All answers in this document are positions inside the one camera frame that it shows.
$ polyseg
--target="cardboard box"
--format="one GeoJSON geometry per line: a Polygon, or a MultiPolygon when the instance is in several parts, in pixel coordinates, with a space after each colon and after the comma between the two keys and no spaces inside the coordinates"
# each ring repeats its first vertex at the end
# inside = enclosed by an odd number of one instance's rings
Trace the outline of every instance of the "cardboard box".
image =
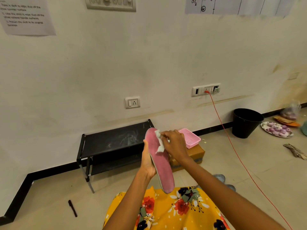
{"type": "MultiPolygon", "coordinates": [[[[188,155],[197,163],[200,164],[203,161],[203,157],[205,155],[205,151],[202,149],[202,147],[198,144],[190,149],[187,149],[188,155]]],[[[183,170],[181,165],[174,159],[169,159],[169,163],[171,165],[172,171],[176,172],[179,170],[183,170]]]]}

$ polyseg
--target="hand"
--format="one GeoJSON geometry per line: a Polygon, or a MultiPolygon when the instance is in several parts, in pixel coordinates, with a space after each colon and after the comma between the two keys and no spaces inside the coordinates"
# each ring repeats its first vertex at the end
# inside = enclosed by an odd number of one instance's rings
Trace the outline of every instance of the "hand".
{"type": "Polygon", "coordinates": [[[140,170],[143,170],[150,179],[156,174],[156,168],[151,161],[151,156],[148,151],[148,142],[147,140],[143,140],[144,142],[144,150],[142,152],[142,162],[140,170]]]}
{"type": "Polygon", "coordinates": [[[176,159],[180,164],[186,158],[189,158],[187,147],[185,144],[185,136],[177,130],[161,132],[161,140],[164,148],[176,159]]]}

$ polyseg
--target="black pen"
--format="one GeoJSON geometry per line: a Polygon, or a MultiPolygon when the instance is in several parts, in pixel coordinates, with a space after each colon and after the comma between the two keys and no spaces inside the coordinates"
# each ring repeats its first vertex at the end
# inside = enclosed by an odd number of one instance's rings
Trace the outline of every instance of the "black pen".
{"type": "Polygon", "coordinates": [[[75,211],[75,209],[74,209],[74,206],[72,205],[71,200],[68,200],[68,204],[69,204],[69,206],[72,208],[72,211],[74,212],[75,217],[78,217],[78,215],[77,215],[77,213],[76,213],[76,211],[75,211]]]}

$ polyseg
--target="pink plastic basket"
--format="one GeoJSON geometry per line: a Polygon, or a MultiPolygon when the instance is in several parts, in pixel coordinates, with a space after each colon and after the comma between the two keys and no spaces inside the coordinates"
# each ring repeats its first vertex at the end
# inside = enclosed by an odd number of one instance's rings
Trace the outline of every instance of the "pink plastic basket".
{"type": "Polygon", "coordinates": [[[186,128],[179,130],[179,132],[185,135],[185,144],[187,148],[194,147],[198,144],[198,142],[201,141],[201,139],[197,135],[195,135],[193,132],[189,131],[186,128]]]}

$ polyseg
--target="yellow fabric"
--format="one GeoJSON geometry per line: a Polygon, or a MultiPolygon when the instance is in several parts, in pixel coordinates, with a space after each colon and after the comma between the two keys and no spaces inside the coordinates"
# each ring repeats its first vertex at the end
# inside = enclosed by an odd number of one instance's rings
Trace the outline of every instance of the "yellow fabric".
{"type": "MultiPolygon", "coordinates": [[[[122,192],[114,198],[108,209],[104,225],[124,195],[125,192],[122,192]]],[[[219,209],[205,192],[197,187],[175,188],[169,194],[151,187],[145,192],[141,209],[136,219],[135,230],[229,229],[219,209]]]]}

